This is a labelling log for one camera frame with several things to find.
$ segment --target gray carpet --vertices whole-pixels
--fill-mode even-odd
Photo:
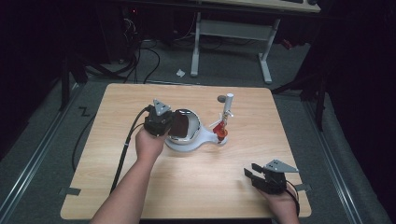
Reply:
[[[145,46],[154,46],[154,44],[155,42],[147,42]],[[305,54],[309,50],[309,46],[286,50],[282,46],[274,45],[268,58],[274,83],[269,86],[263,83],[256,53],[251,53],[260,48],[260,42],[249,42],[239,47],[232,41],[227,44],[223,43],[219,48],[216,43],[203,45],[198,77],[189,76],[192,46],[189,46],[187,41],[178,42],[178,44],[168,47],[158,43],[155,48],[152,48],[160,55],[161,62],[157,70],[149,77],[148,82],[161,84],[161,81],[274,89],[293,80]],[[157,56],[150,50],[141,50],[140,63],[137,66],[139,83],[156,66],[157,60]],[[121,65],[107,66],[111,69],[117,69]],[[187,74],[184,77],[176,76],[178,69],[185,71]],[[131,76],[128,82],[133,83],[133,80],[133,76]],[[106,85],[110,82],[120,81],[107,77],[90,76],[90,81],[84,87],[78,88],[81,93],[70,105],[58,132],[49,144],[49,150],[44,160],[22,195],[8,223],[88,222],[87,220],[62,220],[60,218],[64,196],[59,194],[59,190],[62,187],[68,187],[73,178],[72,155],[79,134],[97,111]],[[307,195],[313,212],[310,217],[301,218],[301,222],[351,223],[340,200],[337,188],[334,186],[316,127],[312,125],[311,117],[306,111],[306,105],[300,102],[297,93],[297,91],[286,91],[280,95],[275,95],[274,98],[302,180],[312,187]],[[58,84],[46,101],[33,114],[28,127],[18,142],[1,161],[0,202],[5,201],[24,166],[39,146],[51,122],[55,119],[60,106],[60,99],[61,89]],[[85,114],[83,114],[83,107],[86,108]],[[326,99],[323,127],[324,132],[322,134],[327,140],[337,165],[342,170],[351,196],[359,209],[361,222],[357,223],[390,223],[387,214],[376,200],[370,184],[350,151],[332,111],[329,98]],[[75,162],[78,162],[88,133],[89,128],[82,135],[78,144],[77,154],[74,158]],[[253,221],[257,220],[239,220],[238,223],[253,223]]]

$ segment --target small white object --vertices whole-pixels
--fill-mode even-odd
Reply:
[[[231,103],[233,102],[233,94],[228,93],[226,98],[225,98],[225,104],[224,104],[224,113],[229,111],[231,109]]]
[[[178,71],[176,72],[176,75],[177,75],[178,77],[184,77],[184,75],[186,75],[186,73],[183,72],[183,71],[181,71],[181,69],[178,69]]]

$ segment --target desk leg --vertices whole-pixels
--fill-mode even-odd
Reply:
[[[199,37],[201,32],[201,12],[197,12],[197,22],[195,25],[195,46],[194,52],[192,53],[191,62],[191,76],[198,76],[198,66],[199,66]]]
[[[274,42],[274,38],[276,35],[277,27],[279,26],[280,19],[275,20],[274,25],[272,26],[271,32],[269,34],[268,40],[267,40],[267,46],[265,47],[264,53],[259,54],[259,59],[260,59],[260,65],[262,66],[262,75],[264,76],[264,82],[266,84],[271,84],[272,79],[271,79],[271,74],[268,69],[268,64],[267,64],[267,57],[270,52],[271,46]]]

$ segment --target wire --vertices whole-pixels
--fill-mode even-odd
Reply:
[[[78,140],[75,144],[75,147],[73,149],[73,154],[72,154],[72,168],[73,171],[75,172],[77,169],[76,163],[75,163],[75,157],[76,157],[76,151],[77,151],[77,147],[78,147],[78,143],[82,138],[82,135],[85,133],[85,131],[87,130],[88,126],[90,126],[90,124],[92,123],[93,119],[96,117],[96,113],[91,117],[91,119],[88,121],[88,123],[85,125],[84,129],[82,129],[81,133],[79,134]]]
[[[121,170],[122,170],[122,165],[123,165],[123,163],[125,161],[125,156],[126,156],[126,152],[128,150],[129,142],[131,141],[132,133],[137,128],[137,127],[135,127],[135,125],[136,125],[137,121],[139,120],[140,116],[142,116],[142,114],[144,112],[149,111],[149,109],[151,107],[152,107],[152,105],[149,105],[149,106],[145,107],[144,109],[142,109],[142,111],[140,111],[139,114],[134,119],[134,123],[132,124],[131,130],[129,131],[128,136],[126,137],[126,140],[125,140],[125,143],[124,143],[124,148],[123,148],[121,156],[120,156],[119,167],[117,168],[116,175],[114,176],[113,185],[111,186],[110,193],[113,192],[113,190],[116,188],[116,186],[117,186],[117,184],[119,182],[119,178],[120,178],[120,174],[121,174]]]
[[[155,52],[154,50],[152,50],[152,49],[146,49],[146,50],[149,50],[149,51],[151,51],[151,52],[153,52],[153,53],[155,53],[156,55],[157,55],[157,57],[158,57],[158,62],[157,62],[157,65],[155,66],[155,68],[150,72],[150,73],[148,73],[148,75],[146,76],[146,78],[145,78],[145,80],[143,81],[143,84],[146,84],[146,82],[148,81],[148,79],[149,79],[149,76],[151,76],[151,74],[153,74],[154,73],[154,71],[158,68],[158,66],[160,65],[160,55],[157,53],[157,52]]]
[[[299,197],[298,196],[298,191],[297,191],[297,189],[294,187],[294,185],[292,185],[293,186],[293,188],[296,190],[296,194],[297,194],[297,197]],[[285,191],[290,195],[290,197],[294,200],[294,203],[296,204],[296,211],[297,211],[297,216],[299,216],[300,215],[300,204],[299,204],[299,202],[298,202],[298,198],[296,198],[288,189],[285,189]]]

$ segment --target white object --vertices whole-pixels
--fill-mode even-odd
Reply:
[[[227,142],[227,138],[224,138],[220,143],[218,136],[206,129],[199,120],[198,116],[190,111],[185,110],[184,116],[189,119],[189,128],[187,130],[187,135],[184,138],[175,137],[169,135],[165,139],[165,144],[168,145],[175,151],[179,152],[189,152],[193,151],[202,144],[213,143],[223,146]]]
[[[186,73],[183,72],[181,69],[178,69],[178,71],[176,72],[176,75],[177,75],[178,77],[184,77],[184,75],[186,75]]]

